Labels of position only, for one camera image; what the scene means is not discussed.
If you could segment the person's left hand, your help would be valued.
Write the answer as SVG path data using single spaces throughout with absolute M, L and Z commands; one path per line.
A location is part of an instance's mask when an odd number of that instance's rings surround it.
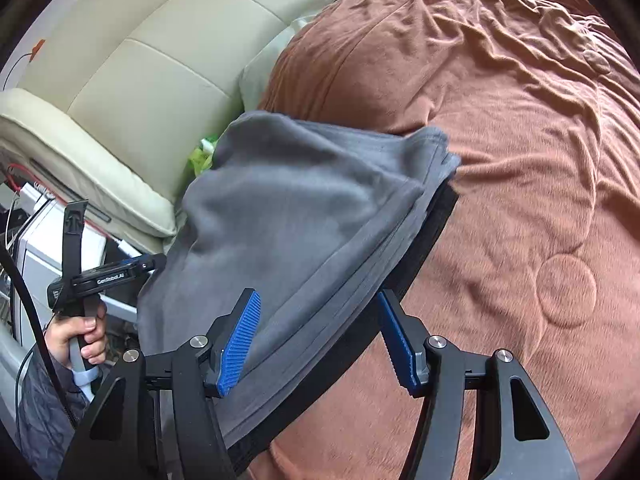
M 70 370 L 70 342 L 80 338 L 86 343 L 80 350 L 81 356 L 93 365 L 103 364 L 107 347 L 105 315 L 106 307 L 101 300 L 96 304 L 95 316 L 64 318 L 55 315 L 44 332 L 44 341 L 52 358 Z

